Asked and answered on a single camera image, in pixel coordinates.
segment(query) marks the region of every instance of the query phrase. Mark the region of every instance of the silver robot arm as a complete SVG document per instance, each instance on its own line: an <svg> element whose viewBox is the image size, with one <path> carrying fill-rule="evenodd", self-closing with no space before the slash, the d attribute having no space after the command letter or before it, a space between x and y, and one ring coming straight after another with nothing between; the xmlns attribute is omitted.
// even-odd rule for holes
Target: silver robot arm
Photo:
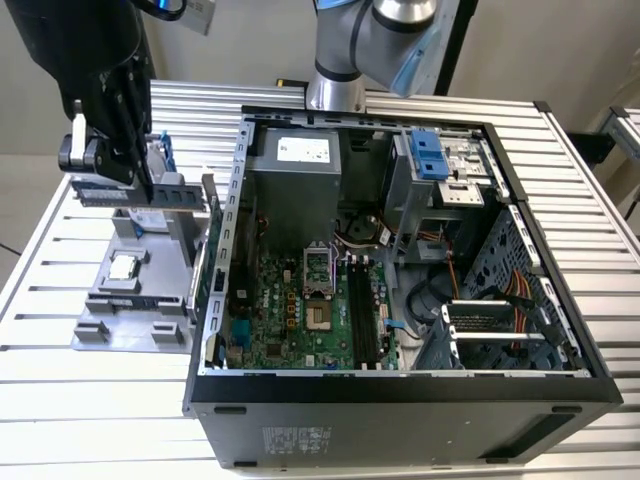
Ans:
<svg viewBox="0 0 640 480"><path fill-rule="evenodd" d="M440 43L437 0L318 0L311 110L365 111L362 74L407 97L418 91Z"/></svg>

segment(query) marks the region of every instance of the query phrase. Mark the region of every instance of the label sticker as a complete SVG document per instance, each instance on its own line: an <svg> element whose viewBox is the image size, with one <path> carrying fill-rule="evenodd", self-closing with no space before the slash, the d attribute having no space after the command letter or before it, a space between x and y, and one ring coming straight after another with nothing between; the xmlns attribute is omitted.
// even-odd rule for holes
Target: label sticker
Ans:
<svg viewBox="0 0 640 480"><path fill-rule="evenodd" d="M133 307L133 302L126 298L111 298L109 303L114 307Z"/></svg>
<svg viewBox="0 0 640 480"><path fill-rule="evenodd" d="M331 427L262 427L265 452L270 455L327 453Z"/></svg>
<svg viewBox="0 0 640 480"><path fill-rule="evenodd" d="M143 230L166 229L167 220L162 210L153 210L151 208L130 208L129 216L131 220L136 222Z"/></svg>
<svg viewBox="0 0 640 480"><path fill-rule="evenodd" d="M278 140L281 162L330 163L329 140L326 138L282 137Z"/></svg>
<svg viewBox="0 0 640 480"><path fill-rule="evenodd" d="M382 230L380 234L380 243L386 247L389 244L389 238L391 238L391 231L387 227L384 227L384 230Z"/></svg>

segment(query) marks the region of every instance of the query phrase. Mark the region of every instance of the green circuit board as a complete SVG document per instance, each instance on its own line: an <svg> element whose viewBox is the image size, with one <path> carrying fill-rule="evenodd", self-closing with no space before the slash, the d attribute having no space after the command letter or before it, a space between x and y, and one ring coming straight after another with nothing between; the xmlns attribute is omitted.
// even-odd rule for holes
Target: green circuit board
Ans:
<svg viewBox="0 0 640 480"><path fill-rule="evenodd" d="M302 256L262 255L259 262L256 302L250 320L250 348L243 351L241 358L228 358L229 368L352 370L353 338L346 265L337 266L334 295L326 300L304 298ZM289 275L284 274L286 270L290 272L290 280ZM381 266L370 269L370 280L371 308L377 328L380 307L376 301L388 305L386 298L380 298L384 285ZM314 311L320 316L319 323L314 322ZM379 360L383 369L397 369L393 334L390 340L388 354ZM382 347L381 338L378 347Z"/></svg>

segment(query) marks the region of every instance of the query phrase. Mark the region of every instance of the motherboard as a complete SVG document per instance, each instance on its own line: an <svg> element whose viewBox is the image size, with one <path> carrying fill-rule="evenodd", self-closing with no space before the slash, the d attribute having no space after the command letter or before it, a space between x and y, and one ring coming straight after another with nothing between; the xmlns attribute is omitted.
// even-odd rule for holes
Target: motherboard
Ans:
<svg viewBox="0 0 640 480"><path fill-rule="evenodd" d="M260 256L255 306L233 320L228 368L397 369L382 265L313 248L299 257ZM369 361L359 361L362 352Z"/></svg>

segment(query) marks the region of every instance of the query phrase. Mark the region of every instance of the power supply label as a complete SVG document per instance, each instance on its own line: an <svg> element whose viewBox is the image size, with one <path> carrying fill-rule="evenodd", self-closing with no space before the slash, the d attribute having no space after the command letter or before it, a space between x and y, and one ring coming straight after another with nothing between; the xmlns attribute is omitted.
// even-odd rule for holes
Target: power supply label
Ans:
<svg viewBox="0 0 640 480"><path fill-rule="evenodd" d="M264 450L271 455L327 453L331 427L262 427Z"/></svg>
<svg viewBox="0 0 640 480"><path fill-rule="evenodd" d="M278 140L280 162L330 163L326 138L282 137Z"/></svg>

